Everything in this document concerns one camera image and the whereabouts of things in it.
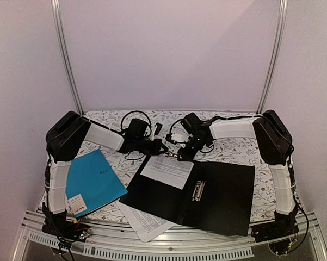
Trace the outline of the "printed paper sheet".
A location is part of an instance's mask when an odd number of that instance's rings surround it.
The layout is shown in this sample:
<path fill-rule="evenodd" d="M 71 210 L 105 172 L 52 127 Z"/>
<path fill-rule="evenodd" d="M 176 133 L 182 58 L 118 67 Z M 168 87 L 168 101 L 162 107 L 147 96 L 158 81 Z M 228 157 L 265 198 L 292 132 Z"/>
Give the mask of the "printed paper sheet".
<path fill-rule="evenodd" d="M 159 181 L 169 186 L 183 189 L 194 164 L 188 161 L 178 161 L 173 157 L 150 157 L 141 171 L 141 175 Z"/>
<path fill-rule="evenodd" d="M 127 222 L 136 231 L 139 239 L 144 243 L 151 241 L 175 226 L 175 223 L 171 221 L 134 209 L 119 201 L 116 205 Z"/>

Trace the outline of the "black clip folder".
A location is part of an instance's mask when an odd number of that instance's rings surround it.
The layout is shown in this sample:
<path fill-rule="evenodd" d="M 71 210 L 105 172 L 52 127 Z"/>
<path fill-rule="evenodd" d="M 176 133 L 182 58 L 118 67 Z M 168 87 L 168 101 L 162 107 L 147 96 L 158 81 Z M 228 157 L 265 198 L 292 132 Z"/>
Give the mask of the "black clip folder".
<path fill-rule="evenodd" d="M 120 203 L 175 224 L 225 236 L 248 235 L 254 166 L 195 161 L 180 189 L 143 175 L 151 159 L 144 159 Z"/>

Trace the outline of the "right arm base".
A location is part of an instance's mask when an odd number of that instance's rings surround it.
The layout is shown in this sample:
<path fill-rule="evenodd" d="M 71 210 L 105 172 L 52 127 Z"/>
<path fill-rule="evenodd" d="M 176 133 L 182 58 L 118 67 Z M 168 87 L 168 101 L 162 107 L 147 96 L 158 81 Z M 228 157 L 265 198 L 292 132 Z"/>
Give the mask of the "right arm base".
<path fill-rule="evenodd" d="M 275 221 L 260 225 L 254 225 L 251 229 L 251 236 L 257 243 L 290 235 L 296 237 L 296 234 L 299 232 L 299 228 L 295 219 L 297 213 L 297 207 L 295 207 L 288 215 L 275 212 Z M 287 238 L 283 241 L 271 243 L 269 247 L 272 253 L 281 256 L 287 254 L 291 250 L 294 242 L 295 239 L 291 240 Z"/>

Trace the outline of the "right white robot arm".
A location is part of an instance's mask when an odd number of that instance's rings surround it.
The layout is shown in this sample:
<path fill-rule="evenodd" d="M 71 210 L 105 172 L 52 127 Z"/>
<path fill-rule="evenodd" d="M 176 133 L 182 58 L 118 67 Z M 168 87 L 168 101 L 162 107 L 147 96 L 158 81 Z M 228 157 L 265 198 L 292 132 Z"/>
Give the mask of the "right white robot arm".
<path fill-rule="evenodd" d="M 275 111 L 267 110 L 254 116 L 214 116 L 209 120 L 201 120 L 195 113 L 190 113 L 182 119 L 181 125 L 190 137 L 178 150 L 179 161 L 192 161 L 199 150 L 212 145 L 215 140 L 255 139 L 260 156 L 272 174 L 276 213 L 289 215 L 294 210 L 293 140 Z"/>

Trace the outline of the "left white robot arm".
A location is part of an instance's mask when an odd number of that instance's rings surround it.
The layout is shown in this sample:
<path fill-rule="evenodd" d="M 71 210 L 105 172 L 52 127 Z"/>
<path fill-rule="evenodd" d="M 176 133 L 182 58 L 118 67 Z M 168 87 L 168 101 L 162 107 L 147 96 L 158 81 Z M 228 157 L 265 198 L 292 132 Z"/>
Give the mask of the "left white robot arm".
<path fill-rule="evenodd" d="M 70 224 L 58 214 L 66 212 L 65 192 L 71 162 L 77 156 L 83 142 L 98 144 L 122 154 L 139 152 L 146 156 L 158 156 L 168 151 L 157 131 L 149 134 L 150 121 L 132 119 L 128 128 L 113 130 L 74 111 L 68 111 L 46 134 L 48 155 L 45 170 L 45 215 L 52 214 L 49 227 L 58 236 L 70 231 Z"/>

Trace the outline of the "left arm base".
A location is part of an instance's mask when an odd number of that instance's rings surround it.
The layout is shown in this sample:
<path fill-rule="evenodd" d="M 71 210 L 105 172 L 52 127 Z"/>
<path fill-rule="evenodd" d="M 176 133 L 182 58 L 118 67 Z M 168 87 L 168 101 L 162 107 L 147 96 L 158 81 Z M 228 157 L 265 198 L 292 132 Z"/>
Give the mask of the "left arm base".
<path fill-rule="evenodd" d="M 42 231 L 44 233 L 72 242 L 85 242 L 86 238 L 92 235 L 90 226 L 80 222 L 74 223 L 67 221 L 66 211 L 59 214 L 53 214 L 49 211 L 46 203 L 42 204 L 42 211 L 45 215 L 45 221 L 42 226 Z"/>

